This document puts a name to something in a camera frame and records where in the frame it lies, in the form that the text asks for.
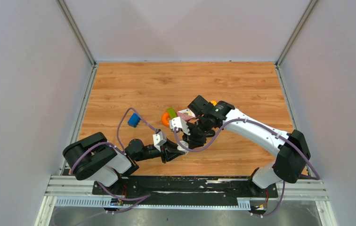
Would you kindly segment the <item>white earbud charging case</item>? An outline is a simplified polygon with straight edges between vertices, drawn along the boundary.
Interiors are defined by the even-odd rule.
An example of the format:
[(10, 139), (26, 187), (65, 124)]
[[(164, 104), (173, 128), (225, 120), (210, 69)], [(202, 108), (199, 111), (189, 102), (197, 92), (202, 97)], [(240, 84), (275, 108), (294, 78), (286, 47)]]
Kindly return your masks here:
[(183, 152), (184, 154), (187, 154), (187, 153), (188, 153), (188, 151), (187, 151), (185, 148), (183, 148), (181, 145), (178, 145), (178, 146), (177, 146), (177, 149), (178, 149), (179, 151)]

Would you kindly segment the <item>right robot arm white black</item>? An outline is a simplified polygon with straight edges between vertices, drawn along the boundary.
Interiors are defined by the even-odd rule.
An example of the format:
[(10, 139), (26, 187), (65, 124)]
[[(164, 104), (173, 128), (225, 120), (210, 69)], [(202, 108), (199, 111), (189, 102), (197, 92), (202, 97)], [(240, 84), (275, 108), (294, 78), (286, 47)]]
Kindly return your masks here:
[(179, 119), (171, 131), (182, 131), (188, 152), (200, 152), (209, 147), (220, 132), (227, 130), (258, 144), (275, 157), (268, 165), (257, 168), (250, 175), (247, 190), (260, 196), (271, 184), (283, 181), (294, 184), (310, 160), (310, 152), (302, 132), (287, 132), (261, 123), (225, 101), (216, 104), (197, 96), (188, 108), (194, 113), (194, 123)]

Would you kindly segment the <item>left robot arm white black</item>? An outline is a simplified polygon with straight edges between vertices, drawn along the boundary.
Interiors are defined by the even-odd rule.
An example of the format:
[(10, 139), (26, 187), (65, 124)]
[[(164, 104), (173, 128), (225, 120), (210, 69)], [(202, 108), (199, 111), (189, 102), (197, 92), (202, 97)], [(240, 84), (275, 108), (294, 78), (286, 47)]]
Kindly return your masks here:
[(144, 145), (140, 139), (133, 139), (120, 150), (98, 132), (68, 145), (63, 150), (63, 157), (70, 167), (70, 174), (77, 180), (95, 180), (110, 194), (118, 194), (123, 184), (119, 178), (134, 173), (139, 168), (138, 161), (160, 158), (167, 163), (186, 153), (163, 132), (154, 134), (153, 141), (152, 145)]

